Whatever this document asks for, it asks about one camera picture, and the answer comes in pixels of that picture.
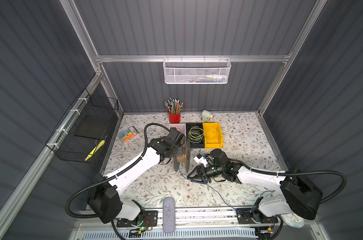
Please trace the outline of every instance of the floral tablecloth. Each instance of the floral tablecloth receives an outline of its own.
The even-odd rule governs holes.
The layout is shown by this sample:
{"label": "floral tablecloth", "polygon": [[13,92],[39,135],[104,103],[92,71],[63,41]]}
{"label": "floral tablecloth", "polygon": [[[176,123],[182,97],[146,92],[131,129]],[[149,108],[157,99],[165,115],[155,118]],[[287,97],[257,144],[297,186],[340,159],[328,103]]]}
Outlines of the floral tablecloth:
{"label": "floral tablecloth", "polygon": [[[214,113],[214,121],[221,125],[223,151],[229,158],[242,160],[249,166],[268,170],[280,170],[275,155],[265,137],[255,113]],[[143,130],[146,124],[156,122],[168,126],[167,114],[124,115],[120,130],[134,126],[140,136],[122,144],[118,138],[114,143],[105,174],[110,173],[137,156],[144,147]],[[200,114],[182,114],[181,122],[201,122]],[[148,127],[148,137],[166,135],[161,127]],[[192,149],[189,171],[196,166],[193,157],[198,153],[208,153],[212,149]],[[184,176],[188,173],[180,164]],[[262,194],[270,197],[274,193],[253,184],[212,181],[210,184],[225,201],[233,206],[252,205]],[[175,172],[172,161],[167,165],[156,165],[136,179],[123,193],[123,199],[135,199],[143,207],[161,208],[165,197],[173,196],[176,207],[226,206],[220,196],[207,185],[190,182],[179,171]]]}

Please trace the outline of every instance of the metal bracket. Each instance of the metal bracket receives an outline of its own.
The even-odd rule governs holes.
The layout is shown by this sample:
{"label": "metal bracket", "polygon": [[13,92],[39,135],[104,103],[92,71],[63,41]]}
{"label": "metal bracket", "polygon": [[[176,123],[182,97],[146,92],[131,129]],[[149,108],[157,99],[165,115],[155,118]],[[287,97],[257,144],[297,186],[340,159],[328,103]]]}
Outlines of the metal bracket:
{"label": "metal bracket", "polygon": [[[157,226],[157,216],[158,211],[144,211],[144,220],[141,223],[140,227],[147,226],[147,223],[149,226],[156,227]],[[133,221],[129,221],[124,218],[120,218],[117,220],[116,227],[133,227]]]}
{"label": "metal bracket", "polygon": [[230,59],[233,63],[285,63],[289,61],[287,55],[97,55],[96,60],[102,63],[162,63],[171,60],[202,59],[203,61],[222,61]]}
{"label": "metal bracket", "polygon": [[315,234],[316,240],[330,240],[327,232],[324,229],[323,224],[311,224],[313,233]]}
{"label": "metal bracket", "polygon": [[[241,211],[248,211],[251,210],[251,208],[236,208],[238,210]],[[252,224],[252,223],[256,223],[254,222],[254,220],[252,219],[253,216],[252,214],[241,214],[240,212],[236,215],[237,217],[237,221],[239,222],[239,224]],[[265,220],[262,223],[278,223],[278,219],[277,217],[268,217],[265,218]]]}

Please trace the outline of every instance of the small white device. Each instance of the small white device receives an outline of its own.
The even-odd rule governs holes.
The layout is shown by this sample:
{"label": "small white device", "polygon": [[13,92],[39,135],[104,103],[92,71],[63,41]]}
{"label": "small white device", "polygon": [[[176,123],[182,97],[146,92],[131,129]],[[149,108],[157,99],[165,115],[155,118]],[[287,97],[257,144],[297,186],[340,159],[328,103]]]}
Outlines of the small white device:
{"label": "small white device", "polygon": [[207,110],[203,110],[203,112],[201,113],[201,120],[203,122],[210,122],[212,121],[212,118],[213,118],[212,113]]}
{"label": "small white device", "polygon": [[204,167],[206,167],[208,165],[207,159],[205,157],[203,157],[201,154],[198,154],[196,157],[193,158],[195,160],[195,162],[197,162],[198,164],[203,164]]}

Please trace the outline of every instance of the yellow wire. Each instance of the yellow wire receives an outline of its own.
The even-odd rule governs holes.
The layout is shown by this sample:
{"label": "yellow wire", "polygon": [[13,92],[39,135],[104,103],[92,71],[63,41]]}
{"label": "yellow wire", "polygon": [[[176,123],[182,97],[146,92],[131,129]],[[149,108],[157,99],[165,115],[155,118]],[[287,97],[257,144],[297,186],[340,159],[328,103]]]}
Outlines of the yellow wire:
{"label": "yellow wire", "polygon": [[[214,131],[214,132],[216,132],[216,137],[210,137],[209,135],[208,135],[208,132],[209,131]],[[208,140],[216,140],[218,137],[219,137],[219,133],[217,132],[217,130],[216,129],[214,129],[213,127],[207,127],[206,128],[206,131],[205,131],[205,138],[206,139],[208,139]]]}
{"label": "yellow wire", "polygon": [[199,142],[201,142],[201,139],[204,137],[204,130],[196,126],[191,127],[188,133],[188,137],[192,143],[198,144]]}

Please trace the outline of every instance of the yellow plastic bin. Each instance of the yellow plastic bin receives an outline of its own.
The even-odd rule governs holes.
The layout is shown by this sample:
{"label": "yellow plastic bin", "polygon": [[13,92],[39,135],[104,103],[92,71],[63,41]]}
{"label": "yellow plastic bin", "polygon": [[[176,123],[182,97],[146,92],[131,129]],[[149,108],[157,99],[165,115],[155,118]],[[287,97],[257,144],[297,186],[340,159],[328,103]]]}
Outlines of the yellow plastic bin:
{"label": "yellow plastic bin", "polygon": [[203,122],[205,148],[223,147],[223,133],[220,123]]}

